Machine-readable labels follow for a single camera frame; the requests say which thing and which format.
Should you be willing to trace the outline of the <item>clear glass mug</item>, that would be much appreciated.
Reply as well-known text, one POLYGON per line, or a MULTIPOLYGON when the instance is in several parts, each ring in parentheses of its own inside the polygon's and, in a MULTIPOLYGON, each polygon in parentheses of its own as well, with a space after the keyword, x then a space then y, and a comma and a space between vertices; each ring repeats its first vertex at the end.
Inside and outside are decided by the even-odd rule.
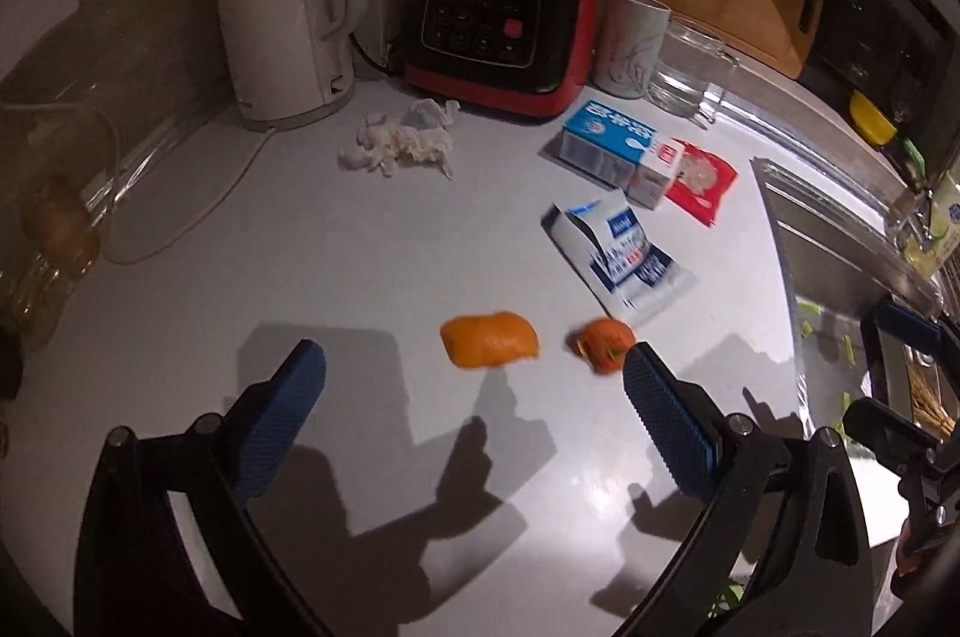
POLYGON ((738 66, 721 38, 674 18, 662 39, 646 98, 706 130, 716 122, 738 66))

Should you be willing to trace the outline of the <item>amber glass jar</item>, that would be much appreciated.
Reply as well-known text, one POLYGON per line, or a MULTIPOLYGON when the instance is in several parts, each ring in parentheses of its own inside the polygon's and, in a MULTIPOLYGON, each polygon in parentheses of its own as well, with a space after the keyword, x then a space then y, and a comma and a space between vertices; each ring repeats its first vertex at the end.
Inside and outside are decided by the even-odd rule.
POLYGON ((65 176, 34 185, 21 200, 26 257, 16 272, 13 309, 20 314, 62 304, 98 260, 101 239, 82 195, 65 176))

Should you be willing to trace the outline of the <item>white printed mug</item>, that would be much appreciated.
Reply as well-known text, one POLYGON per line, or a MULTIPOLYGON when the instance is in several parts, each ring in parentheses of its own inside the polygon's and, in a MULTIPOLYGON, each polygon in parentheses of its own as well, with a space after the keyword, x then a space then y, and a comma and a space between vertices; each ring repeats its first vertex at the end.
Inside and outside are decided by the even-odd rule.
POLYGON ((672 11, 659 0, 605 0, 592 83, 622 100, 646 93, 672 11))

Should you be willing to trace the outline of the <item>orange peel piece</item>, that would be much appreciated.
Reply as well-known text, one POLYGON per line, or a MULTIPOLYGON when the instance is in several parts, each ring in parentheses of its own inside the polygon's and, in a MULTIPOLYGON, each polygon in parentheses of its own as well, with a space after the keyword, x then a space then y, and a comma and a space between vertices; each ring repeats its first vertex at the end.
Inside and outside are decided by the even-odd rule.
POLYGON ((459 369, 506 366, 540 354, 532 323, 514 312, 454 317, 441 325, 439 336, 449 361, 459 369))

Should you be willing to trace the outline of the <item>red snack packet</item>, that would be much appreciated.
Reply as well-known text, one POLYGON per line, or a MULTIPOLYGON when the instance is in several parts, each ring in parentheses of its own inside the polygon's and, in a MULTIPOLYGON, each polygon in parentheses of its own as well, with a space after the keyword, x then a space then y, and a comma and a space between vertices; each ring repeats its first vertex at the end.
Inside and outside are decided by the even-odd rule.
POLYGON ((682 160, 665 196, 706 227, 715 226, 724 195, 737 180, 737 171, 715 153, 682 140, 682 160))

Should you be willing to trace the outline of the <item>dish soap bottle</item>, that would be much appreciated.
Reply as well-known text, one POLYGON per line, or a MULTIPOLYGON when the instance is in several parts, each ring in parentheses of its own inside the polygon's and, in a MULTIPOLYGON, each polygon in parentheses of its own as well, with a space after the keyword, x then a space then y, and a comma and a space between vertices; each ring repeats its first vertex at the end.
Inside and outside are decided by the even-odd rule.
POLYGON ((958 249, 958 174, 947 171, 929 190, 913 218, 905 257, 914 270, 930 278, 958 249))

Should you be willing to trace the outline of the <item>round orange peel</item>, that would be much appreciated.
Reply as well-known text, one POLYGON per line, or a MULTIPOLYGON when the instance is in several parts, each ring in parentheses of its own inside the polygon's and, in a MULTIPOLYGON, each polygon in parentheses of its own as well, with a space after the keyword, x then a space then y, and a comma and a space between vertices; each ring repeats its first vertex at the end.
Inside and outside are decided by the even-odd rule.
POLYGON ((636 344, 636 335, 626 323, 604 317, 578 328, 569 343, 597 375, 612 375, 622 369, 626 353, 636 344))

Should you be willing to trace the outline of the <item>crumpled white tissue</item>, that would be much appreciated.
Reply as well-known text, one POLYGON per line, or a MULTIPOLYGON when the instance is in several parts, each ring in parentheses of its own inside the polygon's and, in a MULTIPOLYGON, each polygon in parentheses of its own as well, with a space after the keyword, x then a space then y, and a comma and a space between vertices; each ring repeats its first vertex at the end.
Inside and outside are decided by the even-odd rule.
POLYGON ((338 153, 338 164, 348 171, 381 172, 384 178, 405 167, 432 167, 450 179, 451 128, 459 114, 456 100, 418 100, 402 116, 371 112, 356 129, 352 146, 338 153))

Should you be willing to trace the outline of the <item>blue white carton box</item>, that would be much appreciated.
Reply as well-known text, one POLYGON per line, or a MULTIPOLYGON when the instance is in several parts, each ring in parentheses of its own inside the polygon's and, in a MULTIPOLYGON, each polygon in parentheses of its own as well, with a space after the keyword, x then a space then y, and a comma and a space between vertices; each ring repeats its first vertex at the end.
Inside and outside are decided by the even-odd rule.
POLYGON ((587 101, 563 124, 558 156, 594 181, 620 188, 636 205, 656 210, 677 179, 685 148, 635 117, 587 101))

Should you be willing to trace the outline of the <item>blue white torn wrapper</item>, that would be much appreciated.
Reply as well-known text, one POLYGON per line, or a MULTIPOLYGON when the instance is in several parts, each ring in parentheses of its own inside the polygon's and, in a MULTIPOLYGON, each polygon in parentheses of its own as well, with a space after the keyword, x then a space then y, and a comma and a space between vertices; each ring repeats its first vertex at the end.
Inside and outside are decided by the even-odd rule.
POLYGON ((622 190, 571 208, 553 205, 542 224, 607 315, 628 327, 654 319, 697 284, 647 237, 622 190))

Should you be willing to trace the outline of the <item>stainless steel sink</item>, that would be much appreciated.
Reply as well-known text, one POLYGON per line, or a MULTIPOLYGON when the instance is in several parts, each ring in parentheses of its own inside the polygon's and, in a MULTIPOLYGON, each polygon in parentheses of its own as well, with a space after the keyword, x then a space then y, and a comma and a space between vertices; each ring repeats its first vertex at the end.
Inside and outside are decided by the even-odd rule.
POLYGON ((939 291, 815 185, 766 158, 752 167, 788 298, 805 428, 836 426, 850 403, 866 395, 914 419, 913 353, 875 327, 874 311, 895 301, 934 316, 942 311, 939 291))

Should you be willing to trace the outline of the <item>yellow bowl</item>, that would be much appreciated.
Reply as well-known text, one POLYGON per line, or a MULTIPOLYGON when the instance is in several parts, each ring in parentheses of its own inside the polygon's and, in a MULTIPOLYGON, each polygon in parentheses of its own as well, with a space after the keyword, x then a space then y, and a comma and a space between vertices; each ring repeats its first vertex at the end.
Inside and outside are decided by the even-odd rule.
POLYGON ((850 116, 857 133, 872 148, 882 148, 896 137, 895 125, 861 91, 851 94, 850 116))

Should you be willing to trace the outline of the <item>chrome faucet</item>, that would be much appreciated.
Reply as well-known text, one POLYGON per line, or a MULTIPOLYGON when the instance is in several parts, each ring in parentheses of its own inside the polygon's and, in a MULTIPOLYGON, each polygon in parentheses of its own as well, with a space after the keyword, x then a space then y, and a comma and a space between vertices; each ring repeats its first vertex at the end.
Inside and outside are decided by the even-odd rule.
POLYGON ((895 169, 905 181, 905 190, 890 205, 885 217, 889 233, 900 233, 905 227, 913 231, 931 231, 934 210, 934 187, 926 174, 926 161, 910 155, 898 156, 895 169))

